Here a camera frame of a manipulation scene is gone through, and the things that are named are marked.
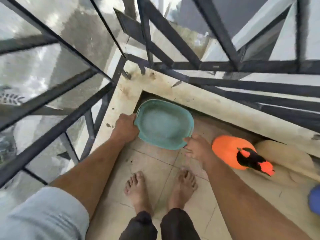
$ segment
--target forearm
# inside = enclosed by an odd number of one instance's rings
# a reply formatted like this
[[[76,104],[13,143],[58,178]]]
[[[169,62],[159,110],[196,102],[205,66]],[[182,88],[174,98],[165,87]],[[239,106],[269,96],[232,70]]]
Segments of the forearm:
[[[310,239],[213,152],[204,168],[234,240]]]
[[[109,139],[84,161],[54,180],[50,186],[60,188],[78,199],[91,219],[123,147],[123,141]]]

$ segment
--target shirt sleeve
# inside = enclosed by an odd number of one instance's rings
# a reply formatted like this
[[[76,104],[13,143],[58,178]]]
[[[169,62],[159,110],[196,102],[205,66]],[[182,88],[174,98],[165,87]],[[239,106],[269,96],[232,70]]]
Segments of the shirt sleeve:
[[[16,207],[0,226],[0,240],[84,240],[89,214],[72,195],[44,187]]]

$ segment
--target metal railing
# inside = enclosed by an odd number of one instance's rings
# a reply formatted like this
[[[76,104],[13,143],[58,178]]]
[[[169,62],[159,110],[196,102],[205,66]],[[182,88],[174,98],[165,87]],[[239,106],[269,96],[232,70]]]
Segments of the metal railing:
[[[115,87],[121,74],[127,76],[123,68],[127,60],[137,63],[141,72],[145,73],[145,68],[153,69],[157,72],[174,77],[180,81],[195,85],[204,90],[234,100],[238,103],[250,106],[261,112],[271,114],[286,121],[300,125],[307,129],[311,129],[320,133],[320,125],[318,123],[320,115],[308,111],[292,110],[303,109],[314,112],[320,112],[320,106],[317,102],[303,101],[296,99],[288,99],[282,97],[265,96],[257,94],[241,93],[236,91],[226,91],[217,87],[246,89],[250,91],[282,93],[297,96],[307,96],[320,98],[318,87],[302,86],[281,83],[267,83],[256,81],[241,80],[220,80],[199,77],[189,77],[174,70],[201,70],[201,71],[223,71],[223,72],[249,72],[249,73],[277,73],[277,74],[310,74],[320,75],[320,61],[306,60],[306,32],[308,30],[308,0],[297,0],[297,35],[296,35],[296,60],[290,61],[241,61],[241,55],[234,47],[225,26],[223,25],[218,11],[212,0],[193,0],[208,27],[215,35],[222,49],[229,58],[228,62],[202,62],[170,23],[162,16],[157,8],[150,0],[137,0],[140,13],[141,24],[131,19],[118,10],[115,13],[118,17],[120,25],[127,35],[134,38],[141,44],[146,45],[148,60],[141,59],[132,54],[124,54],[106,20],[99,11],[94,0],[90,0],[94,9],[101,18],[106,29],[112,36],[115,44],[122,53],[122,57],[114,73],[113,78],[108,77],[101,69],[94,65],[90,60],[63,40],[59,35],[52,31],[48,26],[37,19],[33,14],[26,10],[15,0],[0,0],[5,6],[16,12],[34,27],[38,28],[43,35],[32,36],[22,40],[5,40],[0,41],[0,55],[8,54],[16,51],[24,51],[40,46],[59,43],[68,51],[78,56],[90,69],[84,71],[62,84],[44,92],[36,98],[17,106],[11,110],[8,116],[0,122],[0,132],[14,125],[22,118],[34,113],[44,105],[65,94],[75,88],[84,81],[90,79],[95,74],[101,74],[110,81],[104,88],[94,94],[86,102],[80,105],[76,110],[69,114],[65,119],[51,128],[42,137],[35,141],[31,146],[20,153],[15,160],[9,161],[0,168],[0,188],[6,182],[12,179],[19,171],[24,171],[31,177],[47,184],[47,182],[30,170],[26,169],[26,165],[33,160],[42,150],[48,147],[55,139],[60,137],[67,153],[75,164],[85,159],[94,144],[95,137],[99,131],[102,119],[107,111],[108,104],[112,98]],[[151,40],[149,20],[163,33],[163,35],[186,57],[188,62],[174,62]],[[154,62],[154,54],[162,62]],[[102,106],[99,110],[97,119],[93,122],[91,108],[100,99]],[[80,158],[78,158],[75,149],[68,137],[67,129],[73,125],[81,116],[85,117],[86,126],[89,132],[89,139]]]

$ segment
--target hand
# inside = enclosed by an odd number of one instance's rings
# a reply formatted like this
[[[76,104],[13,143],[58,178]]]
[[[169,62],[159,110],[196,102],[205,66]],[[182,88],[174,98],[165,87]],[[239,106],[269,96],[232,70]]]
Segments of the hand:
[[[183,140],[187,143],[184,147],[188,150],[185,153],[187,157],[192,157],[204,165],[215,156],[211,145],[202,136],[193,133],[191,137],[186,137]]]
[[[110,139],[118,140],[124,144],[136,139],[139,134],[139,129],[134,125],[135,118],[135,113],[132,115],[120,114]]]

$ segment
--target bare foot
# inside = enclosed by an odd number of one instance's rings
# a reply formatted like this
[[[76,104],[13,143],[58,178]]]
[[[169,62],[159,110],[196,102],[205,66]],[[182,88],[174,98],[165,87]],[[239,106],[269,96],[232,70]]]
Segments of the bare foot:
[[[141,171],[135,173],[125,184],[124,193],[129,197],[136,214],[142,211],[152,215],[146,181]]]
[[[193,192],[198,188],[194,174],[187,169],[181,169],[175,179],[174,187],[168,199],[168,211],[173,208],[184,208]]]

